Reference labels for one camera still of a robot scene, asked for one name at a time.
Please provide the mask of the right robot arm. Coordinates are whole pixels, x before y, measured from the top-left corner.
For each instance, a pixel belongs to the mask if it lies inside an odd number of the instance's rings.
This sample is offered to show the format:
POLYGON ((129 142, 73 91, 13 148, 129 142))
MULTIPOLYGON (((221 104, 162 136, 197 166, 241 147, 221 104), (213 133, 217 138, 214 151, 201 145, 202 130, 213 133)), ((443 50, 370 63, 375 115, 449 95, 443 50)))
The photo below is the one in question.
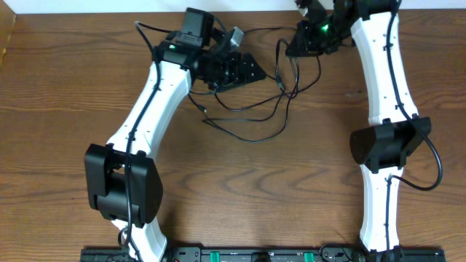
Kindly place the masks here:
POLYGON ((367 128, 349 143, 360 166, 364 215, 359 240, 367 253, 399 247, 396 229, 399 178, 408 156, 431 131, 420 117, 406 82, 398 40, 398 1, 335 1, 328 14, 319 1, 296 1, 304 19, 285 51, 289 57, 319 57, 351 38, 358 49, 368 95, 367 128))

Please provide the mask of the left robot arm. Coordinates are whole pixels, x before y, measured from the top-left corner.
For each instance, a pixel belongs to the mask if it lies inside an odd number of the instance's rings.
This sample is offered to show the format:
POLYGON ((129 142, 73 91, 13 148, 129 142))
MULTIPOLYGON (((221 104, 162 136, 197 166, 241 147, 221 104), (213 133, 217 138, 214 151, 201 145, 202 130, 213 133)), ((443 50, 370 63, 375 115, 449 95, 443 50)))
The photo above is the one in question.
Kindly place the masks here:
POLYGON ((105 145, 92 144, 84 155, 90 206, 119 229, 119 246, 84 249, 83 261, 166 258, 167 238, 157 221, 163 196, 159 145, 196 80, 223 92, 265 77, 252 55, 239 51, 243 37, 211 13, 188 8, 179 30, 149 45, 148 79, 131 112, 105 145))

